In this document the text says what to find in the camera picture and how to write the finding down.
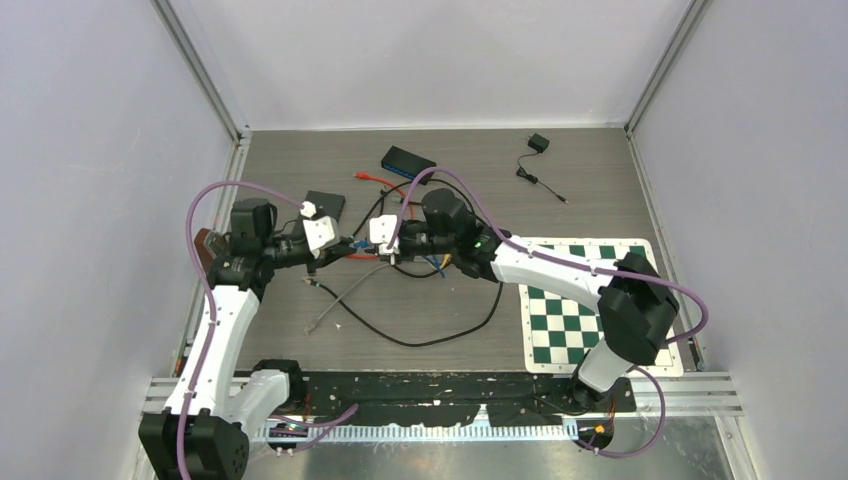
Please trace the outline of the plain black network switch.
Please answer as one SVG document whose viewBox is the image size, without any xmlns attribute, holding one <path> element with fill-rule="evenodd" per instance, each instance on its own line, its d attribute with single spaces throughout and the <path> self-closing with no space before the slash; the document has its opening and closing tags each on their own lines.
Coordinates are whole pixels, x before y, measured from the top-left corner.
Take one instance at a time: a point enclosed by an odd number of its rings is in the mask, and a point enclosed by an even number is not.
<svg viewBox="0 0 848 480">
<path fill-rule="evenodd" d="M 317 208 L 336 221 L 340 220 L 346 204 L 346 197 L 344 195 L 316 190 L 309 190 L 305 196 L 305 200 L 312 202 Z"/>
</svg>

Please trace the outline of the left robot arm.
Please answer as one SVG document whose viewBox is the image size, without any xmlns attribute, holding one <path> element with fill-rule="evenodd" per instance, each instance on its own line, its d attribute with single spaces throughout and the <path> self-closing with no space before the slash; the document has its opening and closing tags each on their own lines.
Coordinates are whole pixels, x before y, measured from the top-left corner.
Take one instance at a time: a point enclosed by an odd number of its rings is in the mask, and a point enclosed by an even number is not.
<svg viewBox="0 0 848 480">
<path fill-rule="evenodd" d="M 230 391 L 246 333 L 278 269 L 308 273 L 354 253 L 338 229 L 339 195 L 311 193 L 289 233 L 276 229 L 268 200 L 235 202 L 225 247 L 201 270 L 205 296 L 196 345 L 158 413 L 146 413 L 139 439 L 159 479 L 241 479 L 267 445 L 266 421 L 298 412 L 307 398 L 294 360 L 262 360 L 237 393 Z"/>
</svg>

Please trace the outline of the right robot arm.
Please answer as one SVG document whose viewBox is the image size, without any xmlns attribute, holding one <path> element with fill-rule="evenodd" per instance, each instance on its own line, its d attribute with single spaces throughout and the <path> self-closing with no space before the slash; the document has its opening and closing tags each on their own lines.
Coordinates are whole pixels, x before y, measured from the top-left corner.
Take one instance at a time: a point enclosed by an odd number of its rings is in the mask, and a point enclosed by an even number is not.
<svg viewBox="0 0 848 480">
<path fill-rule="evenodd" d="M 422 211 L 421 220 L 386 216 L 386 234 L 371 228 L 371 242 L 397 260 L 449 254 L 470 278 L 537 288 L 598 315 L 604 336 L 577 364 L 566 389 L 578 409 L 598 409 L 620 377 L 654 364 L 665 346 L 680 305 L 645 256 L 628 252 L 592 262 L 542 247 L 485 224 L 450 189 L 428 192 Z"/>
</svg>

